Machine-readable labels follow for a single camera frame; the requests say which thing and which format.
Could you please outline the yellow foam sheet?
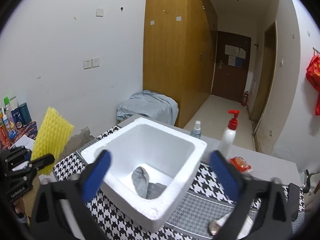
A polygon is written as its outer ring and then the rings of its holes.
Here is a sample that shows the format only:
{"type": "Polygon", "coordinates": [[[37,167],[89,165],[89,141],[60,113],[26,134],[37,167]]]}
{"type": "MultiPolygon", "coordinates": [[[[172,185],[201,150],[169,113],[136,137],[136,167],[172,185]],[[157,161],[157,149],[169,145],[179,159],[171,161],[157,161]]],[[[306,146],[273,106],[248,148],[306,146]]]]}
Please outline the yellow foam sheet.
{"type": "Polygon", "coordinates": [[[55,162],[71,137],[74,126],[63,118],[57,110],[48,107],[32,149],[31,161],[52,154],[54,162],[40,169],[40,174],[49,175],[55,162]]]}

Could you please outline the grey fuzzy sock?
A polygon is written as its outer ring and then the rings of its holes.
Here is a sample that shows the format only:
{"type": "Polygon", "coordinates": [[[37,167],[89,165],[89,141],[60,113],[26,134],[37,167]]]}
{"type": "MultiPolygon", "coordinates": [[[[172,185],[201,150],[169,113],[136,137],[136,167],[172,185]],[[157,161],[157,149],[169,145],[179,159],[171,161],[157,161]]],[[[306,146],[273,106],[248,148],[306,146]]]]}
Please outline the grey fuzzy sock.
{"type": "Polygon", "coordinates": [[[136,193],[144,199],[156,199],[167,188],[166,185],[161,183],[151,183],[149,174],[141,166],[133,171],[131,179],[136,193]]]}

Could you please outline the red snack packet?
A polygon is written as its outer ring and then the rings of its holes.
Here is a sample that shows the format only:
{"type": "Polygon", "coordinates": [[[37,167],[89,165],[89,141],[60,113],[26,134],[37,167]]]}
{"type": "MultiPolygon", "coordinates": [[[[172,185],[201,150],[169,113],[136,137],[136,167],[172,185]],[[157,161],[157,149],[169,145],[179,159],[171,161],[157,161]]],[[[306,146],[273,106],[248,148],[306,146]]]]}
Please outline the red snack packet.
{"type": "Polygon", "coordinates": [[[228,159],[228,162],[232,164],[240,173],[250,172],[252,167],[242,157],[233,157],[228,159]]]}

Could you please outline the white paper sheets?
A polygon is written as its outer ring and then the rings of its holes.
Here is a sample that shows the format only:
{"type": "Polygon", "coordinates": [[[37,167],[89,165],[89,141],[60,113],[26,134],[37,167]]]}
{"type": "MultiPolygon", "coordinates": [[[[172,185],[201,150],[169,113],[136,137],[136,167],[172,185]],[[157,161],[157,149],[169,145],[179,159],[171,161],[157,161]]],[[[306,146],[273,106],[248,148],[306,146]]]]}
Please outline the white paper sheets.
{"type": "Polygon", "coordinates": [[[11,148],[24,146],[26,149],[33,150],[34,142],[34,139],[31,139],[30,137],[23,135],[11,146],[11,148]]]}

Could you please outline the metal spoon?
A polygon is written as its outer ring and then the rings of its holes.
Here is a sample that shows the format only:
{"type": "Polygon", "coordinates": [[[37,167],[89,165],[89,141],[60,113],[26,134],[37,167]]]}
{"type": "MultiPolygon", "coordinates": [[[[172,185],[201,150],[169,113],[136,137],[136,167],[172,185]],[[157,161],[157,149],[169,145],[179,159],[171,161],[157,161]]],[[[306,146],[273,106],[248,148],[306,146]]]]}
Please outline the metal spoon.
{"type": "Polygon", "coordinates": [[[208,230],[212,236],[215,236],[218,231],[223,227],[229,216],[232,214],[232,212],[227,213],[223,217],[219,219],[213,219],[209,222],[208,230]]]}

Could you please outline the green capped spray bottle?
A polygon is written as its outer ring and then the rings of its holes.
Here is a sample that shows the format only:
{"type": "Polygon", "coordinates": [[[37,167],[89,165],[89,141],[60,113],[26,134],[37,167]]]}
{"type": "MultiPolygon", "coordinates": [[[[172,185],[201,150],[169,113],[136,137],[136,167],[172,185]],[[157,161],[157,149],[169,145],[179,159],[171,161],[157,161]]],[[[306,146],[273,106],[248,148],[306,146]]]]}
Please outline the green capped spray bottle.
{"type": "Polygon", "coordinates": [[[4,104],[5,104],[6,115],[8,117],[8,120],[10,121],[10,126],[13,130],[15,130],[15,122],[14,122],[14,119],[13,119],[12,113],[11,113],[12,107],[10,105],[10,100],[7,96],[4,98],[4,104]]]}

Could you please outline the white foam box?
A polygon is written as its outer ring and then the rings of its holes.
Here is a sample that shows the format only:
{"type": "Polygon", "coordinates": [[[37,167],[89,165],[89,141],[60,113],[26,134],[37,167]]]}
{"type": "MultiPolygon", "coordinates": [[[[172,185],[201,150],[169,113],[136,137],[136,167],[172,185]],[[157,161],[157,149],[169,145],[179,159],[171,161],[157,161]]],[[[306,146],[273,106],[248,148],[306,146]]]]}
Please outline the white foam box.
{"type": "Polygon", "coordinates": [[[102,150],[112,163],[100,187],[103,194],[143,229],[154,233],[168,220],[191,186],[207,143],[140,117],[81,152],[91,164],[102,150]],[[166,188],[155,199],[140,197],[132,174],[143,168],[151,183],[166,188]]]}

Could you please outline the small clear spray bottle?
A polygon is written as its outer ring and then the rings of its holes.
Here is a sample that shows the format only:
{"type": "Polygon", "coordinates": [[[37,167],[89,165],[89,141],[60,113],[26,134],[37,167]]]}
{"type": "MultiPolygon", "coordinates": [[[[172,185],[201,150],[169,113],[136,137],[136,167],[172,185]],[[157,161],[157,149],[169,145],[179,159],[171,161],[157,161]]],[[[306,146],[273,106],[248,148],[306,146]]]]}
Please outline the small clear spray bottle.
{"type": "Polygon", "coordinates": [[[195,121],[195,125],[193,127],[193,130],[191,131],[190,135],[192,137],[195,137],[197,139],[201,138],[201,122],[195,121]]]}

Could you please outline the red fire extinguisher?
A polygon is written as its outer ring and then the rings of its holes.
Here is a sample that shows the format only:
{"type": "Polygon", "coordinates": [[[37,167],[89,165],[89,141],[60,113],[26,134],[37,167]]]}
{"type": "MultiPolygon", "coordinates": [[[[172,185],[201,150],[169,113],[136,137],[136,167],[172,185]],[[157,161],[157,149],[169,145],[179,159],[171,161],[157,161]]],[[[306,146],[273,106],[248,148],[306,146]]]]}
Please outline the red fire extinguisher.
{"type": "Polygon", "coordinates": [[[249,91],[245,91],[242,97],[241,105],[246,107],[249,99],[249,91]]]}

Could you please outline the grey blue bedding pile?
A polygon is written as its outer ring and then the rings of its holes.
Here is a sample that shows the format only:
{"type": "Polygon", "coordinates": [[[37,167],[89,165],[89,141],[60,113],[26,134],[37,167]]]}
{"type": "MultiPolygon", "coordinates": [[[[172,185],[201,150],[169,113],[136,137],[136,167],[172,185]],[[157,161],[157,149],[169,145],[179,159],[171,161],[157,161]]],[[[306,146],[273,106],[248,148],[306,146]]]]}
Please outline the grey blue bedding pile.
{"type": "Polygon", "coordinates": [[[174,125],[178,112],[178,103],[174,99],[164,94],[143,90],[118,105],[117,120],[123,121],[139,114],[152,120],[174,125]]]}

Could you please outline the side wooden door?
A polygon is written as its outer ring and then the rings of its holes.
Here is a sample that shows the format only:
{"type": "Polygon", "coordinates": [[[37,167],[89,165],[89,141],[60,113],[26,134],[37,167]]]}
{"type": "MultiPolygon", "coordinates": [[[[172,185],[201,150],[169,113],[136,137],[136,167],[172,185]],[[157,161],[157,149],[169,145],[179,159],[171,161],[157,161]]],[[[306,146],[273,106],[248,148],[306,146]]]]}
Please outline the side wooden door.
{"type": "Polygon", "coordinates": [[[277,23],[274,21],[264,32],[263,62],[257,95],[255,97],[251,120],[255,127],[263,117],[263,113],[270,97],[277,59],[277,23]]]}

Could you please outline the dark brown entrance door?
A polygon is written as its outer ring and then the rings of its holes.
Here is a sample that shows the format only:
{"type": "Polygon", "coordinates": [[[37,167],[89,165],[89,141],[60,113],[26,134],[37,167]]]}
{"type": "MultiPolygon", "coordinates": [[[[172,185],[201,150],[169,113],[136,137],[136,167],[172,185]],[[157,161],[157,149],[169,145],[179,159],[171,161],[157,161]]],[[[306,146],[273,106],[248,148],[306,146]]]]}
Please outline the dark brown entrance door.
{"type": "Polygon", "coordinates": [[[212,94],[240,102],[245,91],[252,39],[219,31],[212,94]]]}

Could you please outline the red hanging bag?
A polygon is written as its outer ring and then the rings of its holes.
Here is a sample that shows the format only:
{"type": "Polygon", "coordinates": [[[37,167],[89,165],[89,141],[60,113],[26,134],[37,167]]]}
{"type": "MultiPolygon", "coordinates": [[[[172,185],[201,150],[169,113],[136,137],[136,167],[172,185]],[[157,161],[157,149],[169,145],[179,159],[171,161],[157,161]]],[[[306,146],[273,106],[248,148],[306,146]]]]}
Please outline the red hanging bag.
{"type": "MultiPolygon", "coordinates": [[[[320,58],[319,55],[314,55],[306,68],[306,79],[312,85],[312,87],[320,92],[320,58]]],[[[317,103],[315,107],[315,116],[320,115],[320,94],[318,94],[317,103]]]]}

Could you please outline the white wall socket pair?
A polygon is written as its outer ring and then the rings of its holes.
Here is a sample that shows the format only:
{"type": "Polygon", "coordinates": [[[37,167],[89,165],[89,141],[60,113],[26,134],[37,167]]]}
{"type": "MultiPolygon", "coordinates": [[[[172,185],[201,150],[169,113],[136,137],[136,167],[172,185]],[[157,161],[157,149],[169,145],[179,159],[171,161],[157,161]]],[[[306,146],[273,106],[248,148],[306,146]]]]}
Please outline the white wall socket pair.
{"type": "Polygon", "coordinates": [[[100,66],[100,59],[88,59],[83,61],[83,68],[84,69],[90,69],[90,68],[97,68],[100,66]]]}

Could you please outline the white wall switch plate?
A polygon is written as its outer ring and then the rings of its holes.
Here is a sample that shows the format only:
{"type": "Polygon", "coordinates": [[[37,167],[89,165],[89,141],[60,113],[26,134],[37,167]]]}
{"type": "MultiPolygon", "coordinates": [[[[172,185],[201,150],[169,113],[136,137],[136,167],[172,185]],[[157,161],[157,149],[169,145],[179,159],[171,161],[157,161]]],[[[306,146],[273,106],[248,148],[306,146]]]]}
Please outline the white wall switch plate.
{"type": "Polygon", "coordinates": [[[104,9],[101,9],[101,8],[96,9],[95,15],[97,17],[103,17],[104,16],[104,9]]]}

